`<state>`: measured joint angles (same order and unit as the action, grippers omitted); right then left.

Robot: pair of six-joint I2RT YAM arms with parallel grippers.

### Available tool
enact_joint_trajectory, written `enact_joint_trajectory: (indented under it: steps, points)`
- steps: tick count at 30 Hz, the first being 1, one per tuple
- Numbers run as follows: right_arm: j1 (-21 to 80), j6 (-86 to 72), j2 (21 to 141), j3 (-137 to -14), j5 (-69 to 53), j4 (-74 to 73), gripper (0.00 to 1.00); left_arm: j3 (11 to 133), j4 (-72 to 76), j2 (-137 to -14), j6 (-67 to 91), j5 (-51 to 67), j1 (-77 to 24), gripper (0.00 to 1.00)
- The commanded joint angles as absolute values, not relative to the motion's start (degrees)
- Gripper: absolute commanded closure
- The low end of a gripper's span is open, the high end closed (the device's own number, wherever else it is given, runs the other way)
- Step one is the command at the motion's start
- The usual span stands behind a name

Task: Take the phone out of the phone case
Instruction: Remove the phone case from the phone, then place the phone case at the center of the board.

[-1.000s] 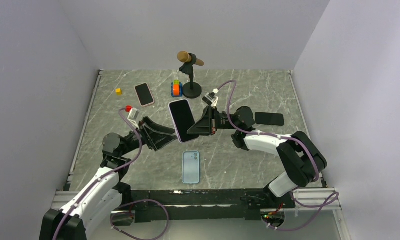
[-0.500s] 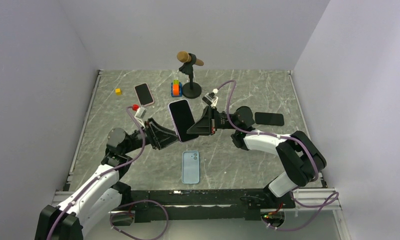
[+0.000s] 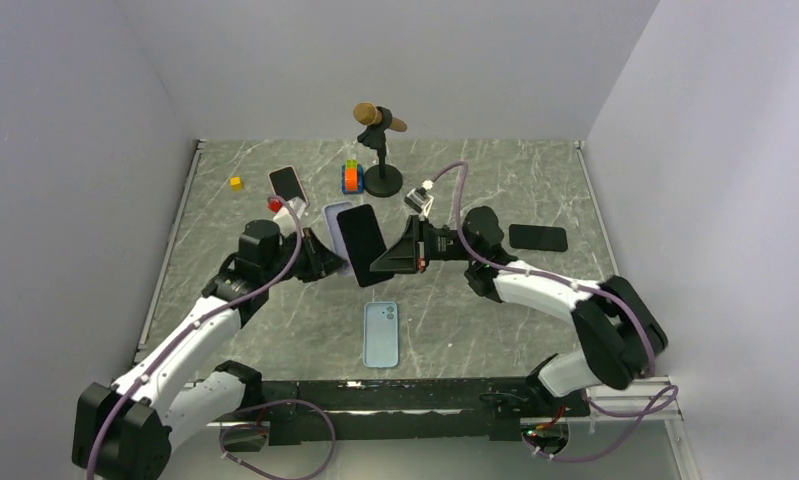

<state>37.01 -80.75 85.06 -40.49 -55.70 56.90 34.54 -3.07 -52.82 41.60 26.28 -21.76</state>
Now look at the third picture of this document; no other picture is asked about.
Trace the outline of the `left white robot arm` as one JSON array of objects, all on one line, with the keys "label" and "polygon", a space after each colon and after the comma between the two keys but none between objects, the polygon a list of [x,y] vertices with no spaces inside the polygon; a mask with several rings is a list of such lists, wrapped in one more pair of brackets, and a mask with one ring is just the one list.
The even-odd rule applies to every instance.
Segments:
[{"label": "left white robot arm", "polygon": [[249,222],[181,324],[144,360],[105,386],[92,383],[76,407],[71,460],[90,479],[157,479],[171,455],[212,421],[254,417],[262,375],[235,361],[199,385],[188,380],[268,301],[272,285],[326,278],[345,265],[308,229]]}]

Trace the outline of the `black phone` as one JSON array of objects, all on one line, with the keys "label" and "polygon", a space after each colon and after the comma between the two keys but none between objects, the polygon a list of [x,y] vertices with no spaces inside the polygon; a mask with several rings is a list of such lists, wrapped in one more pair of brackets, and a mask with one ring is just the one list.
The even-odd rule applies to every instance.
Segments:
[{"label": "black phone", "polygon": [[337,215],[341,236],[357,284],[370,287],[394,277],[390,272],[373,272],[371,264],[386,252],[386,244],[370,204],[363,204]]},{"label": "black phone", "polygon": [[563,253],[569,248],[567,232],[561,227],[511,224],[508,236],[514,249]]}]

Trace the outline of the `light blue phone case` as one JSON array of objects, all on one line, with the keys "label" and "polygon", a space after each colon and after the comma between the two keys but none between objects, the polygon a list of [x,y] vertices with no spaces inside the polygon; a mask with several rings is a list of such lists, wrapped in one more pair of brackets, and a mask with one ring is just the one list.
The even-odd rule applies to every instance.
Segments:
[{"label": "light blue phone case", "polygon": [[398,305],[368,302],[363,314],[363,364],[373,369],[396,367],[400,360]]}]

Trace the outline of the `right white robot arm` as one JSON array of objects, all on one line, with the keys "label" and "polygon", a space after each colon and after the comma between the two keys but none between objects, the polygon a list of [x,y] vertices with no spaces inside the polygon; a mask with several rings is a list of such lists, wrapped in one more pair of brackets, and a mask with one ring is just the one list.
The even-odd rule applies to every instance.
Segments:
[{"label": "right white robot arm", "polygon": [[517,304],[571,325],[580,348],[555,354],[527,378],[528,406],[547,416],[567,395],[596,385],[625,390],[651,372],[668,337],[632,284],[619,275],[577,280],[536,268],[510,254],[494,211],[476,207],[458,229],[435,227],[412,215],[400,239],[370,264],[374,272],[422,273],[432,261],[465,261],[474,293]]}]

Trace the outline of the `lilac phone case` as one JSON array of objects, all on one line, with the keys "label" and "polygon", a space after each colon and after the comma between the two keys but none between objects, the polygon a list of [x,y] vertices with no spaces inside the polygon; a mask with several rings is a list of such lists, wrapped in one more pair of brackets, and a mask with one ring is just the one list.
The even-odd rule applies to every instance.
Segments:
[{"label": "lilac phone case", "polygon": [[322,208],[322,217],[325,220],[332,242],[332,251],[344,262],[343,267],[338,272],[341,276],[354,277],[355,273],[348,258],[348,252],[338,222],[338,215],[354,207],[355,205],[351,201],[341,201],[328,204]]}]

